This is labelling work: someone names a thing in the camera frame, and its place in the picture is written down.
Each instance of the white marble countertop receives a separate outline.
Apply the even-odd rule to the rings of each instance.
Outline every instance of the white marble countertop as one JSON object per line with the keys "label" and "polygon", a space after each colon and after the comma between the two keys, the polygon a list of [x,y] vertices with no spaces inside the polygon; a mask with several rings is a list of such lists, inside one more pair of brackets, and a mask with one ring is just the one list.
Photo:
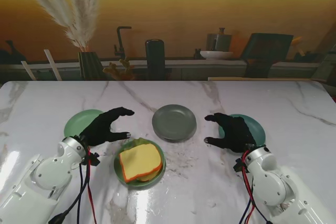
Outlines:
{"label": "white marble countertop", "polygon": [[[166,104],[184,105],[194,112],[197,131],[190,140],[173,144],[155,135],[152,115]],[[216,124],[204,120],[214,112],[256,119],[278,163],[292,167],[336,212],[332,180],[336,105],[315,82],[8,82],[0,89],[0,201],[27,160],[35,154],[55,155],[69,118],[85,109],[118,106],[135,115],[119,118],[116,131],[157,142],[167,167],[152,188],[128,190],[112,165],[121,142],[94,148],[101,154],[90,181],[98,223],[238,223],[248,199],[241,175],[233,171],[238,156],[203,142],[204,137],[218,136]],[[67,209],[78,194],[78,170],[73,175],[55,214]],[[253,214],[251,223],[258,220]],[[76,223],[75,209],[64,223]],[[81,223],[93,223],[87,194]]]}

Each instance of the cable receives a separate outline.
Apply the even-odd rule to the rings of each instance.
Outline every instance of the cable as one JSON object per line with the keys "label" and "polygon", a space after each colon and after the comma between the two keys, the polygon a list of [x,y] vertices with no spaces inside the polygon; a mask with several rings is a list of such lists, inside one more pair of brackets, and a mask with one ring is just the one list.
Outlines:
{"label": "cable", "polygon": [[[88,155],[89,155],[88,147],[84,146],[84,150],[86,152],[86,157],[88,158]],[[88,164],[88,159],[87,158],[84,160],[84,162],[86,164]],[[79,192],[78,196],[76,197],[76,199],[71,204],[71,206],[67,210],[65,210],[64,212],[62,212],[62,213],[60,213],[58,215],[55,215],[50,221],[48,221],[49,224],[61,224],[64,221],[66,215],[72,210],[72,208],[75,206],[75,204],[78,202],[79,198],[83,194],[84,189],[86,188],[86,185],[87,185],[87,183],[89,182],[89,179],[90,179],[89,178],[89,172],[90,172],[90,170],[87,169],[86,170],[86,175],[85,175],[85,180],[84,180],[83,187],[80,190],[80,192]]]}
{"label": "cable", "polygon": [[92,193],[91,193],[91,188],[90,188],[90,166],[91,166],[91,160],[89,159],[89,165],[88,165],[88,170],[89,170],[89,181],[88,181],[88,195],[89,195],[89,199],[90,199],[90,203],[91,203],[91,208],[92,208],[92,213],[93,213],[93,219],[95,220],[94,224],[97,224],[97,220],[96,220],[96,213],[94,211],[94,204],[93,204],[93,200],[92,200]]}
{"label": "cable", "polygon": [[247,211],[248,211],[250,205],[251,205],[251,199],[249,199],[249,201],[248,201],[248,204],[247,204],[247,206],[246,206],[246,208],[245,208],[245,211],[244,211],[244,213],[243,213],[243,216],[241,217],[241,219],[240,219],[240,221],[239,221],[239,224],[242,224],[242,223],[243,223],[244,217],[245,217],[245,215],[246,215],[246,213],[247,213]]}
{"label": "cable", "polygon": [[248,194],[249,194],[249,196],[250,196],[250,200],[251,200],[251,202],[252,202],[252,206],[253,206],[251,212],[249,213],[249,215],[248,215],[248,217],[247,217],[247,222],[246,222],[246,223],[248,223],[249,217],[250,217],[250,215],[252,214],[254,208],[257,209],[257,211],[258,211],[259,214],[263,217],[263,219],[265,220],[266,223],[270,223],[270,221],[268,221],[268,220],[266,219],[266,217],[260,212],[259,208],[257,207],[257,205],[256,205],[256,203],[255,203],[255,201],[254,201],[254,197],[253,197],[252,191],[251,191],[251,189],[250,189],[250,185],[249,185],[249,182],[248,182],[248,179],[247,179],[247,175],[246,175],[246,171],[245,171],[245,166],[244,166],[244,163],[245,163],[245,157],[247,156],[248,153],[249,153],[249,151],[246,151],[246,152],[243,154],[242,159],[241,159],[241,161],[242,161],[242,163],[243,163],[243,166],[242,166],[242,169],[241,169],[242,174],[243,174],[243,180],[244,180],[246,189],[247,189],[247,191],[248,191]]}
{"label": "cable", "polygon": [[[80,175],[80,190],[79,190],[79,192],[81,192],[82,187],[83,187],[83,173],[82,173],[82,165],[81,164],[79,164],[79,175]],[[79,198],[78,205],[77,205],[77,224],[79,224],[80,200],[81,200],[81,197]]]}

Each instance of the potted plant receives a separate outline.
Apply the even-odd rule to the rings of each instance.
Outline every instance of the potted plant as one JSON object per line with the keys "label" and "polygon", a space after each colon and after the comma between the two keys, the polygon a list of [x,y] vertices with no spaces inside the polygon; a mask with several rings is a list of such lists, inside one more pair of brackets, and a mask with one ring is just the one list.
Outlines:
{"label": "potted plant", "polygon": [[71,7],[66,0],[36,1],[64,27],[66,36],[80,49],[81,76],[86,80],[105,79],[97,54],[89,46],[96,29],[98,0],[71,0]]}

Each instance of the gray plate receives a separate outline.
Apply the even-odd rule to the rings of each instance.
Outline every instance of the gray plate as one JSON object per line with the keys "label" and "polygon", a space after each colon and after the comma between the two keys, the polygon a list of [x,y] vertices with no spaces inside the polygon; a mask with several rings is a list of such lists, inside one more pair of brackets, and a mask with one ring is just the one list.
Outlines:
{"label": "gray plate", "polygon": [[158,137],[172,142],[192,137],[197,128],[194,113],[176,104],[159,108],[153,115],[152,125]]}

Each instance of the red wire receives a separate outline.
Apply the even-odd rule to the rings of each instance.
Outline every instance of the red wire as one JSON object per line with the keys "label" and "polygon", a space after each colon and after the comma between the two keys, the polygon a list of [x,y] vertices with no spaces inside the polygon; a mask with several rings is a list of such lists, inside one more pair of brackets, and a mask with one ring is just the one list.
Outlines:
{"label": "red wire", "polygon": [[252,212],[253,212],[254,208],[255,208],[255,206],[252,206],[251,212],[250,212],[250,213],[248,214],[248,216],[247,216],[246,224],[248,224],[248,221],[250,220],[250,217],[251,217],[251,215],[252,215]]}
{"label": "red wire", "polygon": [[[243,163],[245,163],[245,157],[246,157],[246,155],[248,154],[248,152],[249,152],[249,151],[246,151],[246,152],[243,154],[243,156],[242,156],[241,161],[242,161]],[[242,167],[242,170],[243,170],[243,180],[245,181],[245,183],[246,183],[246,185],[247,185],[247,186],[246,186],[246,187],[247,187],[247,192],[248,192],[248,194],[249,194],[249,196],[250,196],[251,201],[253,202],[253,201],[254,201],[254,199],[253,199],[253,194],[252,194],[252,191],[251,191],[250,183],[248,182],[248,179],[247,179],[247,175],[246,175],[246,171],[245,171],[245,167],[244,167],[244,166]],[[249,220],[250,220],[250,217],[251,217],[252,212],[254,211],[254,209],[255,209],[255,206],[252,205],[251,212],[250,212],[250,213],[248,214],[248,216],[247,216],[246,224],[248,224],[248,222],[249,222]]]}
{"label": "red wire", "polygon": [[[90,150],[89,150],[89,165],[88,168],[89,169],[89,178],[90,178],[90,167],[91,167],[91,160],[90,160]],[[90,203],[91,203],[91,208],[92,208],[92,213],[93,213],[93,218],[94,218],[94,224],[97,224],[97,220],[96,220],[96,213],[94,211],[94,204],[93,204],[93,200],[92,200],[92,194],[91,194],[91,189],[90,189],[90,185],[88,183],[88,194],[89,194],[89,199],[90,199]]]}

